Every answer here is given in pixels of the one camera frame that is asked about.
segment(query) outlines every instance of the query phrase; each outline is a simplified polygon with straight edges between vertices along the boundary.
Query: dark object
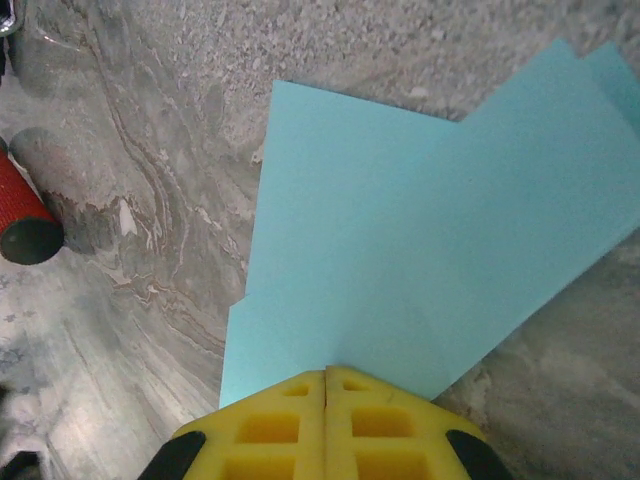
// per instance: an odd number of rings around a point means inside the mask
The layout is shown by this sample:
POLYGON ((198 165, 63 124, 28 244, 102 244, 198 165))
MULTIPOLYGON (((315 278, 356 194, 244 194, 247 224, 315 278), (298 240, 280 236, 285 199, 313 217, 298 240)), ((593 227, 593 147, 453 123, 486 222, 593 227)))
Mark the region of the dark object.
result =
POLYGON ((62 225, 49 213, 0 147, 0 254, 10 262, 44 262, 62 247, 62 225))
POLYGON ((40 480, 40 459, 35 452, 18 452, 2 469, 0 480, 40 480))
POLYGON ((202 432, 189 432, 169 440, 158 450, 138 480, 182 480, 206 440, 202 432))
POLYGON ((496 452, 479 438, 460 430, 449 430, 447 440, 471 480, 513 480, 496 452))

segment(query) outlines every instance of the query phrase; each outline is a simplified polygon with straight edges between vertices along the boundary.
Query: granite surface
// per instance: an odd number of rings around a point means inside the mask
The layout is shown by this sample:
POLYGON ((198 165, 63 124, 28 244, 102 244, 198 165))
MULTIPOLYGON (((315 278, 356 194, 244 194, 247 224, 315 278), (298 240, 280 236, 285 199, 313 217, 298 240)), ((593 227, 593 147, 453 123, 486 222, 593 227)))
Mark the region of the granite surface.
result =
MULTIPOLYGON (((136 478, 216 408, 273 79, 459 120, 556 36, 640 73, 637 0, 29 0, 0 133, 67 246, 0 261, 3 458, 136 478)), ((438 402, 517 478, 638 478, 639 321, 636 233, 438 402)))

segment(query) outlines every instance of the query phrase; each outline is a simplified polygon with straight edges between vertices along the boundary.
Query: speckled gray stone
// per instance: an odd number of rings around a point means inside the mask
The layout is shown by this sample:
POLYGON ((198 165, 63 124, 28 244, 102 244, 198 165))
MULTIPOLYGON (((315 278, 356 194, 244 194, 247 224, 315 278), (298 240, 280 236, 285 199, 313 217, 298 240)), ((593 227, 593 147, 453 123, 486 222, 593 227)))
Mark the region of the speckled gray stone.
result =
MULTIPOLYGON (((216 408, 274 79, 460 120, 557 36, 640 73, 637 0, 28 1, 0 133, 68 246, 0 263, 5 458, 135 478, 216 408)), ((438 402, 518 478, 638 478, 639 287, 636 234, 438 402)))

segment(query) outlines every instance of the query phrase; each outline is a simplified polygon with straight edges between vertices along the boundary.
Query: marble tile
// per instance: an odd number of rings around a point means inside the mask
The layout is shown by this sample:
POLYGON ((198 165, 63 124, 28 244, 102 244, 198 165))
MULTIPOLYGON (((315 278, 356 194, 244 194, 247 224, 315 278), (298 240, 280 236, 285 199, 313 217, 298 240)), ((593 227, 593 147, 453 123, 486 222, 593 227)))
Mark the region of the marble tile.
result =
MULTIPOLYGON (((0 133, 67 247, 0 262, 5 458, 28 444, 49 478, 136 478, 216 408, 273 79, 461 119, 558 35, 581 54, 613 39, 640 73, 636 0, 28 0, 0 133)), ((519 478, 636 478, 639 272, 636 234, 438 401, 519 478)))

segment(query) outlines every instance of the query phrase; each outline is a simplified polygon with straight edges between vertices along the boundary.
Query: paper sheet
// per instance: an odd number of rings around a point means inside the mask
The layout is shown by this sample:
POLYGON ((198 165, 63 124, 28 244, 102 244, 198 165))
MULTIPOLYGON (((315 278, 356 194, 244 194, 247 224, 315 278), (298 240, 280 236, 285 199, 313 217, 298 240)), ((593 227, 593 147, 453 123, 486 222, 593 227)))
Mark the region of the paper sheet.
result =
POLYGON ((418 158, 397 143, 347 233, 234 306, 221 406, 332 363, 431 398, 638 226, 635 109, 613 106, 633 95, 595 58, 558 42, 418 158))

